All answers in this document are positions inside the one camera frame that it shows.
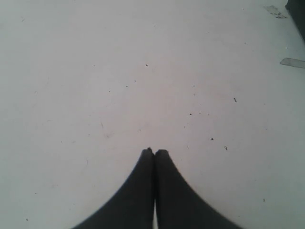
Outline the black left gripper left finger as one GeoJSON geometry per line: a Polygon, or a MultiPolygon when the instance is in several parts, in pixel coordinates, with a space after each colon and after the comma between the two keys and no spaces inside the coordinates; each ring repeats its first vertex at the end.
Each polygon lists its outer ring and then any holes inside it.
{"type": "Polygon", "coordinates": [[[154,154],[144,149],[120,189],[77,229],[151,229],[154,214],[154,154]]]}

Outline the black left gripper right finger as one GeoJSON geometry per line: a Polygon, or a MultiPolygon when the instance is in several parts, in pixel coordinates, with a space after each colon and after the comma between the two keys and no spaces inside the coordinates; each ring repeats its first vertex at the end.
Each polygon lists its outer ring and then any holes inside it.
{"type": "Polygon", "coordinates": [[[160,229],[234,229],[235,224],[203,201],[184,180],[169,153],[155,153],[155,200],[160,229]]]}

